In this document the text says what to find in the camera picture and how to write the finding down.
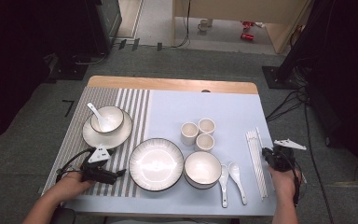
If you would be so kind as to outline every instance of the small white bowl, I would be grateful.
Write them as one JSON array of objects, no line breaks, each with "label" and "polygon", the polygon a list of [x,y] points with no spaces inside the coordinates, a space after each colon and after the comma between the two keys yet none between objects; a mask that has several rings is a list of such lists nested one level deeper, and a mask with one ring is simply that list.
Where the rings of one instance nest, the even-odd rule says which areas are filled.
[{"label": "small white bowl", "polygon": [[[124,114],[123,111],[116,107],[116,106],[104,106],[98,109],[98,112],[101,114],[102,117],[109,120],[110,125],[110,132],[116,130],[123,124]],[[97,116],[94,114],[91,117],[91,127],[95,132],[98,133],[110,133],[110,132],[103,132],[100,128],[100,123],[98,122]]]},{"label": "small white bowl", "polygon": [[222,165],[211,153],[193,152],[185,161],[185,178],[194,188],[209,189],[213,187],[221,174]]}]

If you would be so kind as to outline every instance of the bowl rim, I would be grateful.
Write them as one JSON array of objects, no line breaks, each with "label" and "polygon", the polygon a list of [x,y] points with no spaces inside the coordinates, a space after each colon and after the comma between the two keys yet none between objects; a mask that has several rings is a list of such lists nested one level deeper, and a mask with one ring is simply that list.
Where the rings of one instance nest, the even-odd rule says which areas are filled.
[{"label": "bowl rim", "polygon": [[90,123],[90,125],[91,125],[91,128],[92,128],[95,132],[97,132],[97,133],[111,133],[111,132],[114,132],[114,131],[116,131],[117,129],[119,129],[121,126],[123,126],[123,123],[124,123],[124,112],[123,112],[123,110],[122,110],[120,107],[115,106],[115,105],[104,105],[104,106],[101,106],[100,108],[98,108],[97,111],[101,114],[100,110],[101,110],[101,109],[104,109],[104,108],[107,108],[107,107],[113,107],[113,108],[116,108],[116,109],[118,109],[118,110],[121,111],[121,122],[120,122],[120,124],[119,124],[116,128],[114,128],[112,131],[109,131],[109,132],[98,131],[98,130],[92,125],[92,119],[97,119],[97,116],[96,116],[94,113],[92,113],[92,114],[91,114],[91,117],[90,117],[90,119],[89,119],[89,123]]},{"label": "bowl rim", "polygon": [[219,159],[217,159],[217,157],[216,157],[214,154],[212,154],[212,153],[210,153],[210,152],[206,152],[206,151],[195,151],[195,152],[192,152],[190,155],[187,156],[187,158],[185,159],[185,165],[184,165],[184,168],[183,168],[185,174],[186,174],[192,181],[194,181],[195,183],[197,183],[197,184],[199,184],[199,185],[206,185],[206,186],[207,186],[207,185],[215,184],[215,183],[219,180],[220,176],[218,176],[218,177],[215,179],[215,181],[213,181],[213,182],[211,182],[211,183],[199,183],[199,182],[195,181],[193,178],[191,178],[190,175],[187,174],[187,171],[186,171],[186,163],[187,163],[187,161],[188,161],[188,158],[189,158],[191,155],[196,154],[196,153],[197,153],[197,154],[206,153],[206,154],[209,154],[209,156],[212,156],[213,158],[215,158],[215,159],[219,162],[219,164],[220,164],[220,167],[219,167],[219,169],[220,169],[220,176],[222,175],[222,163],[220,162]]}]

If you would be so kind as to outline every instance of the table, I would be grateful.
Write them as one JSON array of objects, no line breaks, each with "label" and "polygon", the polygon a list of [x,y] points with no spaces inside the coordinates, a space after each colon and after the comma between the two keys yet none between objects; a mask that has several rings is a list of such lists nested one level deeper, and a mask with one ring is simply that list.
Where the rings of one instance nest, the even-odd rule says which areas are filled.
[{"label": "table", "polygon": [[[187,17],[188,1],[173,0],[173,46],[175,17]],[[196,0],[191,1],[189,18],[265,22],[275,51],[282,53],[296,27],[306,23],[312,5],[312,0]]]},{"label": "table", "polygon": [[[97,108],[103,105],[119,106],[133,119],[131,137],[115,149],[111,160],[104,167],[113,172],[128,168],[131,151],[144,140],[154,137],[173,141],[186,158],[194,149],[180,142],[181,124],[205,116],[214,119],[216,130],[213,136],[216,144],[212,153],[224,164],[235,161],[240,165],[241,182],[248,204],[241,204],[240,192],[232,180],[227,183],[228,208],[223,208],[219,184],[210,189],[195,189],[181,176],[171,188],[150,192],[137,187],[127,172],[114,186],[97,183],[83,195],[67,202],[65,207],[78,213],[99,216],[273,216],[276,196],[267,164],[263,169],[268,197],[262,201],[244,136],[247,129],[257,126],[264,145],[272,145],[255,84],[145,77],[92,77],[79,100],[44,191],[54,185],[55,171],[77,152],[88,147],[82,139],[81,130],[84,121],[92,113],[86,106],[90,101]],[[227,106],[234,105],[235,109],[227,110]],[[81,163],[83,158],[74,163]]]}]

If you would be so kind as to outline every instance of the white plate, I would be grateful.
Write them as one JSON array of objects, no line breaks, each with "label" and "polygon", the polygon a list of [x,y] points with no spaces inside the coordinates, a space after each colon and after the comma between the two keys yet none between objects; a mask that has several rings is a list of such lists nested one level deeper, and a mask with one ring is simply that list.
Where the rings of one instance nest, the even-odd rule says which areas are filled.
[{"label": "white plate", "polygon": [[118,147],[123,144],[130,136],[132,131],[132,119],[130,115],[123,111],[123,124],[110,133],[98,133],[91,127],[91,116],[89,116],[83,126],[83,138],[91,147],[103,145],[106,148]]},{"label": "white plate", "polygon": [[130,174],[141,188],[160,191],[173,186],[182,175],[184,158],[174,143],[152,138],[138,145],[130,157]]}]

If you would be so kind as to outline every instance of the ceramic spoon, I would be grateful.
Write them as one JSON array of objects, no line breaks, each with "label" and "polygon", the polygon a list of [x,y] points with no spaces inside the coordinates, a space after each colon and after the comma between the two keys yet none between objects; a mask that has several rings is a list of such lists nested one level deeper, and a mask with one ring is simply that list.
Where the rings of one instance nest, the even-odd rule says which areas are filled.
[{"label": "ceramic spoon", "polygon": [[229,176],[229,173],[228,173],[228,167],[223,164],[222,165],[222,175],[220,175],[220,178],[219,178],[219,183],[220,183],[220,186],[222,187],[222,205],[223,207],[227,207],[228,206],[228,203],[227,203],[227,193],[226,193],[226,185],[227,185],[227,180],[228,180],[228,176]]},{"label": "ceramic spoon", "polygon": [[245,195],[245,192],[243,191],[243,187],[241,184],[240,167],[235,162],[232,162],[229,164],[228,169],[229,169],[229,174],[231,175],[232,179],[234,180],[234,182],[237,184],[238,188],[240,189],[242,203],[247,204],[248,202],[246,201],[246,195]]},{"label": "ceramic spoon", "polygon": [[100,125],[101,131],[104,133],[108,133],[113,131],[112,125],[110,125],[109,120],[101,116],[101,114],[98,112],[98,110],[95,108],[95,106],[92,103],[88,103],[87,106],[89,109],[94,112],[95,116],[97,116],[98,124]]}]

